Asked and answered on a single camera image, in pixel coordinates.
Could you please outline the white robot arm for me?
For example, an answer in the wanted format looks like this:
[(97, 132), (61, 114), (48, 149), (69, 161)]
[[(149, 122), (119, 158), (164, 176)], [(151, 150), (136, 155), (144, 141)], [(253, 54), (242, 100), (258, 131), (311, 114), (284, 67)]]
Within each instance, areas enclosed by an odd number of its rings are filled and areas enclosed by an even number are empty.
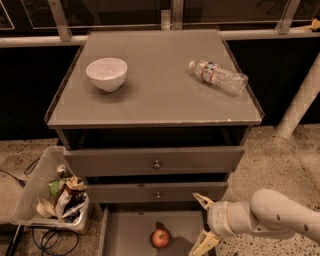
[(213, 202), (199, 193), (193, 197), (207, 212), (209, 230), (201, 231), (189, 256), (204, 256), (222, 239), (239, 234), (282, 239), (298, 233), (320, 243), (320, 213), (275, 190), (257, 190), (239, 202)]

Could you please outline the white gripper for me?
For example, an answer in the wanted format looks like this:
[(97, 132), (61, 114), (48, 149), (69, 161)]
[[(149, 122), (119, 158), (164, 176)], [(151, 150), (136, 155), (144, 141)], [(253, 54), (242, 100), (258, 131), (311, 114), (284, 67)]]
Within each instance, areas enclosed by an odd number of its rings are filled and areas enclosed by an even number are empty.
[(255, 217), (248, 201), (214, 203), (199, 193), (193, 197), (207, 212), (207, 224), (211, 231), (202, 230), (188, 256), (204, 256), (221, 240), (238, 234), (250, 234), (255, 227)]

